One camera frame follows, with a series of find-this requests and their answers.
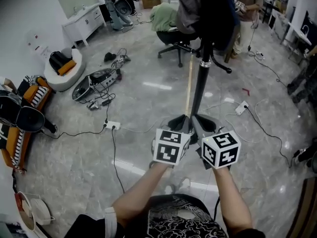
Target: green cloth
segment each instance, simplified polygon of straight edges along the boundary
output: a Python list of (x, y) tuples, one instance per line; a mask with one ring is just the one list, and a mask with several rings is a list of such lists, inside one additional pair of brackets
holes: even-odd
[(175, 27), (176, 14), (177, 10), (175, 10), (169, 3), (164, 2), (154, 6), (150, 15), (152, 30), (155, 32), (166, 32), (170, 28)]

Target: black bag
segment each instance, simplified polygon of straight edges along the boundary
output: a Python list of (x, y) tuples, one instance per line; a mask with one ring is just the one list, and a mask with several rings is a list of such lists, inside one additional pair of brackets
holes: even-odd
[(55, 51), (51, 54), (49, 62), (51, 64), (52, 68), (59, 75), (58, 70), (60, 68), (62, 68), (65, 64), (67, 64), (70, 60), (71, 60), (71, 58), (67, 58), (60, 51)]

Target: wooden stick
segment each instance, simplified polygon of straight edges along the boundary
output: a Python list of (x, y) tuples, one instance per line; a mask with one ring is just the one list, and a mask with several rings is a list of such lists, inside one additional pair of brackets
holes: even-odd
[(188, 86), (187, 86), (187, 99), (186, 99), (186, 107), (185, 107), (185, 115), (189, 115), (189, 100), (190, 100), (190, 90), (192, 87), (192, 75), (193, 75), (193, 59), (194, 55), (190, 57), (190, 63), (189, 63), (189, 77), (188, 77)]

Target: table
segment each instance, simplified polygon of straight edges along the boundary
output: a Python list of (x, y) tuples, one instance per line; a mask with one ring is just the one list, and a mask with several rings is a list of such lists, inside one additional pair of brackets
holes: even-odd
[[(296, 35), (299, 37), (297, 39), (297, 41), (295, 41), (293, 43), (293, 50), (291, 52), (291, 54), (289, 55), (288, 59), (290, 59), (293, 55), (293, 53), (295, 52), (295, 50), (298, 48), (298, 45), (299, 45), (299, 42), (300, 41), (304, 41), (306, 42), (308, 45), (312, 45), (312, 43), (310, 42), (310, 40), (305, 36), (305, 34), (300, 30), (298, 29), (296, 26), (294, 26), (292, 23), (288, 22), (288, 25), (289, 25), (289, 29), (293, 29), (293, 31), (296, 33)], [(285, 31), (285, 34), (283, 36), (283, 39), (281, 41), (281, 44), (283, 43), (283, 41), (285, 40), (286, 38), (286, 35), (287, 35), (287, 32), (288, 32), (288, 29)]]

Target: black pole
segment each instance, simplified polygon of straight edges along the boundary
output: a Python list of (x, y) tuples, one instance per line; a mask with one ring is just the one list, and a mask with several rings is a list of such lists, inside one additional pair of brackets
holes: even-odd
[(208, 78), (210, 63), (211, 63), (210, 62), (210, 43), (209, 45), (205, 43), (204, 49), (203, 49), (203, 58), (200, 61), (200, 65), (199, 65), (197, 84), (196, 84), (191, 116), (197, 114), (199, 106), (200, 106), (200, 102), (202, 101), (206, 81)]
[(195, 90), (195, 96), (194, 96), (194, 102), (192, 107), (192, 113), (191, 117), (193, 115), (196, 115), (200, 102), (202, 101), (202, 97), (204, 94), (204, 89), (209, 73), (209, 67), (211, 65), (210, 61), (210, 52), (212, 49), (212, 43), (211, 43), (211, 34), (212, 34), (212, 26), (208, 23), (210, 17), (209, 17), (209, 9), (208, 9), (208, 1), (209, 0), (202, 0), (202, 16), (201, 16), (201, 27), (202, 30), (202, 43), (204, 44), (203, 49), (203, 58), (200, 61), (199, 65), (199, 71), (198, 71), (198, 77), (197, 77), (197, 84), (196, 84), (196, 90)]

